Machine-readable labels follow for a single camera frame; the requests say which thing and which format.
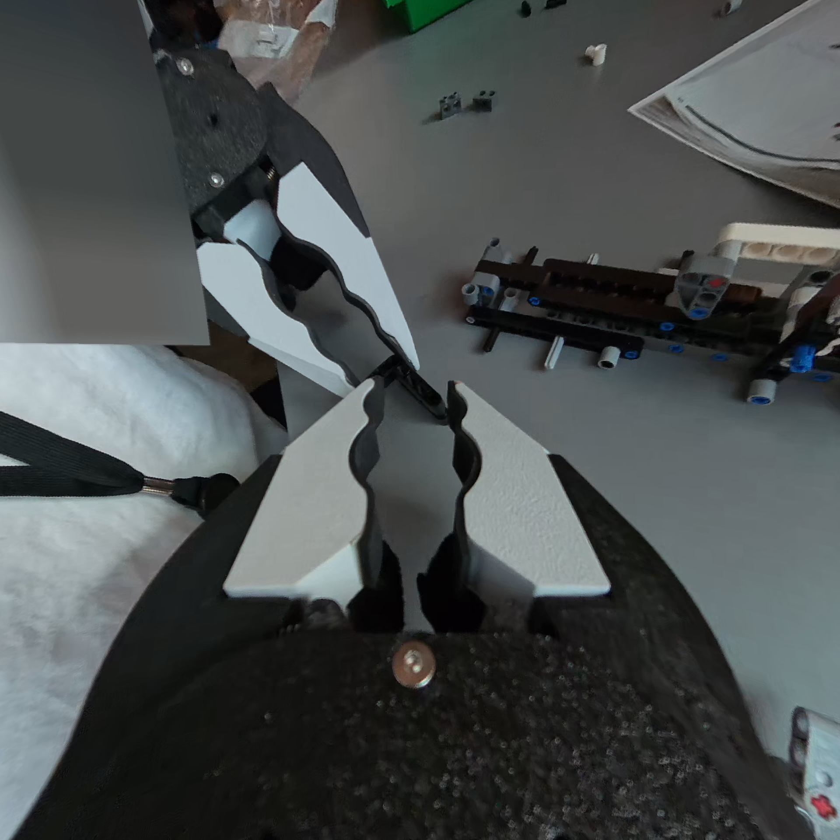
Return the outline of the black angled lego beam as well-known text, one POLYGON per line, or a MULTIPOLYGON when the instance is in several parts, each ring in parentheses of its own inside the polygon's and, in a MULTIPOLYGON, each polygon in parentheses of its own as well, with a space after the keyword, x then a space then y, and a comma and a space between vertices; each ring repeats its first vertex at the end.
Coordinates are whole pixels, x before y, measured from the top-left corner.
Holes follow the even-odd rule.
POLYGON ((405 361, 394 353, 370 373, 370 377, 380 377, 385 387, 392 383, 399 384, 435 422, 448 423, 448 409, 444 398, 425 379, 405 361))

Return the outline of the partly built lego vehicle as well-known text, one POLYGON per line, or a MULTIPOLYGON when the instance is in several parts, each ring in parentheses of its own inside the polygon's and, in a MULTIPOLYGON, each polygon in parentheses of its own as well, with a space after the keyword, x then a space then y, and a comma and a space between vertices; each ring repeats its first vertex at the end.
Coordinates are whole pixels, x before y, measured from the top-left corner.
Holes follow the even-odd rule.
POLYGON ((585 261, 519 262, 492 240, 461 290, 465 322, 485 352, 505 333, 565 347, 604 370, 645 351, 747 366, 744 399, 769 405, 791 377, 830 382, 839 372, 838 229, 734 223, 711 252, 685 251, 657 271, 585 261))

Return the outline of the clear plastic bag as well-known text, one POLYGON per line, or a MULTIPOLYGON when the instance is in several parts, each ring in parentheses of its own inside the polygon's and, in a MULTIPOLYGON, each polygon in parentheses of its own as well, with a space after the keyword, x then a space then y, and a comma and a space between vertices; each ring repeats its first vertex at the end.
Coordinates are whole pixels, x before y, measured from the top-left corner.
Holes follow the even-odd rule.
POLYGON ((337 1, 215 1, 217 45, 253 88, 272 86, 295 104, 330 40, 337 1))

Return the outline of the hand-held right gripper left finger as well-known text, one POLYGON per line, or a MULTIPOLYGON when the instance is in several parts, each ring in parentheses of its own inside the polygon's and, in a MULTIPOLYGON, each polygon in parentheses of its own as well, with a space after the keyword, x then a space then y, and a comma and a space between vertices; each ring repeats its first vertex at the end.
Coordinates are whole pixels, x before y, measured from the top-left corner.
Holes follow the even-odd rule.
POLYGON ((385 383, 370 377, 284 450, 224 582, 232 599, 402 601, 369 476, 385 383))

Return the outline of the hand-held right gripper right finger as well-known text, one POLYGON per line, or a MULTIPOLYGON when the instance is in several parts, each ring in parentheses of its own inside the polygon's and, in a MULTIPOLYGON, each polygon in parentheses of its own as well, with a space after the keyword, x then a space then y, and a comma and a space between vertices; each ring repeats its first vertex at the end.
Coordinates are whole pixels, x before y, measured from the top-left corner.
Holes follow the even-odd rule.
POLYGON ((462 381, 447 391, 454 533, 480 599, 599 597, 611 583, 550 453, 462 381))

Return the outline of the grey lego beam red axle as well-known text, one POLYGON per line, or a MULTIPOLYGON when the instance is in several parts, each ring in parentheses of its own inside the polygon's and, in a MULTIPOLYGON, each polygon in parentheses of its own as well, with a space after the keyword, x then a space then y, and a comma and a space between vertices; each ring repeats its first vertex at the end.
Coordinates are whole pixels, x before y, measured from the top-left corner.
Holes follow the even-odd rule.
POLYGON ((794 803, 817 839, 839 838, 839 724, 796 707, 789 745, 794 803))

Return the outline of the green lego brick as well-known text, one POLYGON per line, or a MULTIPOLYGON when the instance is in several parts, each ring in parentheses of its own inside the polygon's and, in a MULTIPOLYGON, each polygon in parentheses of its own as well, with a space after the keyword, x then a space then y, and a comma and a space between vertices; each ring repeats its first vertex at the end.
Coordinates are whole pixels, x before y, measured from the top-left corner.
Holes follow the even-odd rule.
POLYGON ((383 1, 384 7, 395 15, 409 34, 437 22, 470 1, 383 1))

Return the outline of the lego instruction booklet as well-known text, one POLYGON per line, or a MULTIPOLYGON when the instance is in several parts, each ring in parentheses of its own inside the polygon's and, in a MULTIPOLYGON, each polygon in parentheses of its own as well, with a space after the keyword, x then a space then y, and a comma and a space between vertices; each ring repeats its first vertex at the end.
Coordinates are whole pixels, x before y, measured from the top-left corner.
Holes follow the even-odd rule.
POLYGON ((731 168, 839 207, 839 2, 804 2, 635 103, 731 168))

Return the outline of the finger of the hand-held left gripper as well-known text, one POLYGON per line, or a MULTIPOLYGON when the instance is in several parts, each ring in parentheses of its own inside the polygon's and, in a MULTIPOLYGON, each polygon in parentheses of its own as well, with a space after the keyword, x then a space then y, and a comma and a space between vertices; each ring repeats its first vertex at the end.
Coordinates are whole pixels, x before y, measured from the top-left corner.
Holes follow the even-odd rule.
MULTIPOLYGON (((250 247, 263 259, 277 245, 313 247, 314 255, 325 258, 327 271, 350 294, 350 301, 359 301, 384 340, 395 346, 392 352, 418 371, 411 330, 372 238, 357 228, 306 164, 283 175, 278 187, 275 208, 267 200, 254 200, 226 222, 226 240, 250 247)), ((256 325, 224 303, 248 341, 299 373, 344 373, 339 362, 317 348, 310 330, 282 313, 267 295, 264 289, 262 298, 245 304, 245 315, 256 325)))
POLYGON ((200 245, 196 256, 204 289, 253 346, 336 396, 352 393, 357 379, 288 311, 263 260, 246 246, 214 242, 200 245))

